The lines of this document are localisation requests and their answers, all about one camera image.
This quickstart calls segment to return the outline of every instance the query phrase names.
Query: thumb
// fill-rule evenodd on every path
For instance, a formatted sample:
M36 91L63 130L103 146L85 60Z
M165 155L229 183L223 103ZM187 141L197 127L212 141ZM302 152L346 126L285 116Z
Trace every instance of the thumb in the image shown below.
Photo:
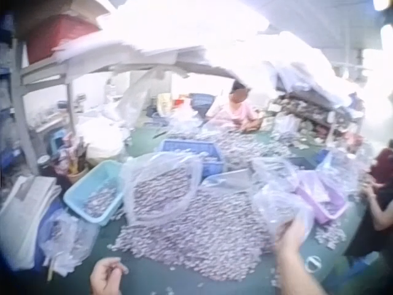
M122 279L122 271L116 267L110 274L105 290L110 295L118 295L120 290L120 281Z

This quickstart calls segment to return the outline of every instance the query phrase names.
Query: red box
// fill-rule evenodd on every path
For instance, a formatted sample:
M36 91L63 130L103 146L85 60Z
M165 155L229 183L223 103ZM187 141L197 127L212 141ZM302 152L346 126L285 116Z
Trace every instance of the red box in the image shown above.
M56 15L44 20L27 38L29 64L52 56L61 43L94 33L99 29L91 23L69 15Z

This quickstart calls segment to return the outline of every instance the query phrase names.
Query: black hair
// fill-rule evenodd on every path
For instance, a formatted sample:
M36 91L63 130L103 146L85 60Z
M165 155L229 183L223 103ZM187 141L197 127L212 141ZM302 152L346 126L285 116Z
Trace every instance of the black hair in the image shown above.
M231 93L235 92L238 89L247 89L247 87L239 81L235 80L232 85Z

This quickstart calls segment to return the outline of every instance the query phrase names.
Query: stack of paper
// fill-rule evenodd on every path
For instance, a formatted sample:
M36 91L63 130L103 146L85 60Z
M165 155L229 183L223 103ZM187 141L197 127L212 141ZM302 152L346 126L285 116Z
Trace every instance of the stack of paper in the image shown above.
M0 247L13 270L34 267L40 221L60 192L56 178L17 179L0 211Z

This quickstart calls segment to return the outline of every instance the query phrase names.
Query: pink shirt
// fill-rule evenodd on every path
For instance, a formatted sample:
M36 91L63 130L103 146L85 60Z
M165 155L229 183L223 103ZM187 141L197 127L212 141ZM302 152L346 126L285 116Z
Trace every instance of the pink shirt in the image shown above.
M218 96L206 113L206 117L211 117L212 122L230 126L234 126L233 120L240 120L244 124L258 119L247 100L242 102L236 111L233 111L229 106L227 96Z

